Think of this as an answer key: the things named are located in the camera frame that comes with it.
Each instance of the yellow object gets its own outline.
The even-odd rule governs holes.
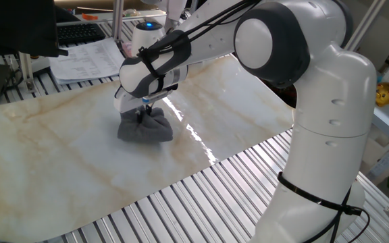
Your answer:
[[[376,87],[376,104],[379,107],[389,105],[389,82],[379,83]]]

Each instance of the computer monitor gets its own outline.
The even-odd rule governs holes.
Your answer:
[[[68,55],[58,48],[53,0],[0,0],[0,54]]]

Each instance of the marble-patterned mat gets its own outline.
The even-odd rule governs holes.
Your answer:
[[[0,105],[0,239],[70,232],[292,125],[292,109],[226,56],[191,66],[155,104],[173,141],[123,142],[118,83]]]

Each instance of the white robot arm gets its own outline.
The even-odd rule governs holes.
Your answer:
[[[185,79],[187,65],[233,51],[252,75],[295,85],[289,158],[251,242],[330,242],[362,211],[355,178],[375,104],[375,68],[341,48],[352,25],[339,0],[209,0],[124,61],[115,107],[123,113],[162,99]],[[346,202],[355,207],[340,206]]]

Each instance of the keyboard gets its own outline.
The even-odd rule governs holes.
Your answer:
[[[105,38],[105,33],[97,24],[77,24],[58,26],[58,43],[60,45],[80,43],[84,41],[99,41]]]

